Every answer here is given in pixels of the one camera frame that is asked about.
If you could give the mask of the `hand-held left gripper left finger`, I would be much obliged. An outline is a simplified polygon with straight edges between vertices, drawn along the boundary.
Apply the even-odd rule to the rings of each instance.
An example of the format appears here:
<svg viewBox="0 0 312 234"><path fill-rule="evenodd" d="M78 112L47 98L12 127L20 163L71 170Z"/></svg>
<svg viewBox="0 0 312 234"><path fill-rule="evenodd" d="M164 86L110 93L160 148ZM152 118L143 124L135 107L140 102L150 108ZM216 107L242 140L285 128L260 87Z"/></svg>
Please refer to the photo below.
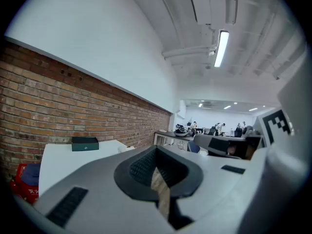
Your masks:
<svg viewBox="0 0 312 234"><path fill-rule="evenodd" d="M80 187L88 192L64 227L70 233L173 233L155 203L131 199L115 183L118 164L142 151L138 148L83 165L40 196L35 209L47 216L71 189Z"/></svg>

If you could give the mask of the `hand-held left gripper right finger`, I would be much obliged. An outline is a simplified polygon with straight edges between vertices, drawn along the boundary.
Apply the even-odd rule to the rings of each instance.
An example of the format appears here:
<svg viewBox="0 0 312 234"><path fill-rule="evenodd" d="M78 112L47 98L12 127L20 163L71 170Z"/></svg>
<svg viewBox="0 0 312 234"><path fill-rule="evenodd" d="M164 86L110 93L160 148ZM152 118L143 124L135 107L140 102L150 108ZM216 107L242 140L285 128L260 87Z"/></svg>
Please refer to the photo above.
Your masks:
<svg viewBox="0 0 312 234"><path fill-rule="evenodd" d="M159 228L156 234L238 234L262 175L262 150L242 160L166 149L196 163L203 180L192 196L177 200L180 212L193 222L179 230Z"/></svg>

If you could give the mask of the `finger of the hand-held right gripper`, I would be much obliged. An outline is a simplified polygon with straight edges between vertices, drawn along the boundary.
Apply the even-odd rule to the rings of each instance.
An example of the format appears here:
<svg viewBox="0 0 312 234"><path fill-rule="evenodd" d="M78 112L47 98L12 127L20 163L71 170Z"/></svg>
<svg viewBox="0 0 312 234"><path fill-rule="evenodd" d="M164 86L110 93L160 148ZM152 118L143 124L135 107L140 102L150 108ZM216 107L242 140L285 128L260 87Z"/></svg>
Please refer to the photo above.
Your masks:
<svg viewBox="0 0 312 234"><path fill-rule="evenodd" d="M237 143L210 135L196 135L194 143L208 151L208 155L240 159L235 156Z"/></svg>
<svg viewBox="0 0 312 234"><path fill-rule="evenodd" d="M261 136L248 136L241 140L229 140L229 155L240 159L252 159L261 140Z"/></svg>

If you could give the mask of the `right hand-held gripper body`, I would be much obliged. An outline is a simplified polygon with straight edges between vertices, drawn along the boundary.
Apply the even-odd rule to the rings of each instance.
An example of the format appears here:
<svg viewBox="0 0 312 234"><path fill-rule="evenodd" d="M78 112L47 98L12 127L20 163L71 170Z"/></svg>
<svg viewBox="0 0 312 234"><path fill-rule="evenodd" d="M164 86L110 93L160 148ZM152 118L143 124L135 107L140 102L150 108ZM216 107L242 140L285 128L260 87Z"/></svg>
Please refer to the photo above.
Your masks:
<svg viewBox="0 0 312 234"><path fill-rule="evenodd" d="M240 234L310 231L310 58L279 92L281 112L263 118L268 152Z"/></svg>

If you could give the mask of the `blue chair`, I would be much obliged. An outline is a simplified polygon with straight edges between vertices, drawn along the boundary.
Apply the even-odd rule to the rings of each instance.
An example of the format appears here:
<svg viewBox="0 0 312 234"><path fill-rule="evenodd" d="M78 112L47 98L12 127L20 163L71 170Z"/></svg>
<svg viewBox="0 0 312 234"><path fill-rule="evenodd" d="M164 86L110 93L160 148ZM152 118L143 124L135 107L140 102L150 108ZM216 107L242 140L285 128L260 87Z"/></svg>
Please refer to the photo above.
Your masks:
<svg viewBox="0 0 312 234"><path fill-rule="evenodd" d="M200 152L200 147L195 144L193 140L188 142L187 151L198 154Z"/></svg>

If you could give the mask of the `white cabinet with dark counter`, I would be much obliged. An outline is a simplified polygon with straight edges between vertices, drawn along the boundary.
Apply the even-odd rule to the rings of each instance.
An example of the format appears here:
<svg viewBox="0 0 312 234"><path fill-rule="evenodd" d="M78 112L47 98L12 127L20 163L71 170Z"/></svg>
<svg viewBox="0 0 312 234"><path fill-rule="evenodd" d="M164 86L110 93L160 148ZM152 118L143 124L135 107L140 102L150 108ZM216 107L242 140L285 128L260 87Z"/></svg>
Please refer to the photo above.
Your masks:
<svg viewBox="0 0 312 234"><path fill-rule="evenodd" d="M159 130L155 132L154 145L173 147L187 151L188 142L193 139L192 136L177 137L174 135L173 131Z"/></svg>

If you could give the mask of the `white table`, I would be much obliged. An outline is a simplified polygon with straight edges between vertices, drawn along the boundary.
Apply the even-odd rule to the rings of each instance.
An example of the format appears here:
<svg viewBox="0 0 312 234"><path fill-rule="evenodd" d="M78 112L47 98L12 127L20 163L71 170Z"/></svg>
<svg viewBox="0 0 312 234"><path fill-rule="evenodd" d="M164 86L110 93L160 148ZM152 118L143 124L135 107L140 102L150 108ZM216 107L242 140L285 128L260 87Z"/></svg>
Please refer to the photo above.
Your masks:
<svg viewBox="0 0 312 234"><path fill-rule="evenodd" d="M72 151L70 144L46 144L39 172L39 196L81 166L101 158L133 150L117 140L99 143L99 149Z"/></svg>

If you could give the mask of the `dark green box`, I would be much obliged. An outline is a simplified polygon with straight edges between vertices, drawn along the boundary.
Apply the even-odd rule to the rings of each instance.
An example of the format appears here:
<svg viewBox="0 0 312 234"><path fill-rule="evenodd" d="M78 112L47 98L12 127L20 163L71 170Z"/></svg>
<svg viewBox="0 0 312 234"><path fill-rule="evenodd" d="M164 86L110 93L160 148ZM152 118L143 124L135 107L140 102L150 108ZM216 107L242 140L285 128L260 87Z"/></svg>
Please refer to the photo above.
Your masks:
<svg viewBox="0 0 312 234"><path fill-rule="evenodd" d="M99 142L96 137L72 137L72 151L84 152L99 149Z"/></svg>

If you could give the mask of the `red crate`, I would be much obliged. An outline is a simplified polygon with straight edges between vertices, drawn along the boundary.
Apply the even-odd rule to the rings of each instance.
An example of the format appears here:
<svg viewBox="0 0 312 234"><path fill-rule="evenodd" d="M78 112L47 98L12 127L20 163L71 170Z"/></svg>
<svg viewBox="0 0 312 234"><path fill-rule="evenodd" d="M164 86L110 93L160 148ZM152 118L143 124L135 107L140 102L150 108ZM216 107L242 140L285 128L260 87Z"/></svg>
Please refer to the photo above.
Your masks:
<svg viewBox="0 0 312 234"><path fill-rule="evenodd" d="M39 197L39 172L40 164L20 164L10 181L13 194L33 205Z"/></svg>

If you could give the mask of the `white ceiling pipes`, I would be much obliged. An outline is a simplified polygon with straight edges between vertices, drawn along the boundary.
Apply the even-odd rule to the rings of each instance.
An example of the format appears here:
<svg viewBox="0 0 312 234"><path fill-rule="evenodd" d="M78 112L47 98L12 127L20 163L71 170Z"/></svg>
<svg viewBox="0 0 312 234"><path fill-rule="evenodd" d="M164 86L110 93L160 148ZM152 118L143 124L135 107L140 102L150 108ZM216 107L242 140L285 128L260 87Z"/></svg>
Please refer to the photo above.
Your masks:
<svg viewBox="0 0 312 234"><path fill-rule="evenodd" d="M182 56L209 55L210 52L215 53L216 49L216 46L194 46L162 52L162 55L165 59Z"/></svg>

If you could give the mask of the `ceiling tube light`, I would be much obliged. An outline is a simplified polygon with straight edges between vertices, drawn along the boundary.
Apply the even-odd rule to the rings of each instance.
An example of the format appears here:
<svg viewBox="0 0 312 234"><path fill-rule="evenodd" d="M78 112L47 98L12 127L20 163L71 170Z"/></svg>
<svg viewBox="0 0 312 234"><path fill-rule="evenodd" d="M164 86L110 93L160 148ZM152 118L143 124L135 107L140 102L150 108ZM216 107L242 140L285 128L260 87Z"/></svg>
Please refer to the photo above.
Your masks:
<svg viewBox="0 0 312 234"><path fill-rule="evenodd" d="M216 53L216 58L214 62L214 67L219 68L222 64L225 51L227 48L228 40L229 40L230 33L228 31L222 30L219 34L219 42L218 42L218 48Z"/></svg>

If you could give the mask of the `white ceiling air conditioner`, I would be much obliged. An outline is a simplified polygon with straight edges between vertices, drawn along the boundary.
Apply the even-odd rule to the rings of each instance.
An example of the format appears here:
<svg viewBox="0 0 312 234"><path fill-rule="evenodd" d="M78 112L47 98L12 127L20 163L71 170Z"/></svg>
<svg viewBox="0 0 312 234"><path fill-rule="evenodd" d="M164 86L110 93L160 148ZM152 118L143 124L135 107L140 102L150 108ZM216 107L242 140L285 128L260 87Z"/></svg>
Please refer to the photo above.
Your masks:
<svg viewBox="0 0 312 234"><path fill-rule="evenodd" d="M226 25L235 25L238 0L191 0L195 20L199 25L208 25L214 30L224 30Z"/></svg>

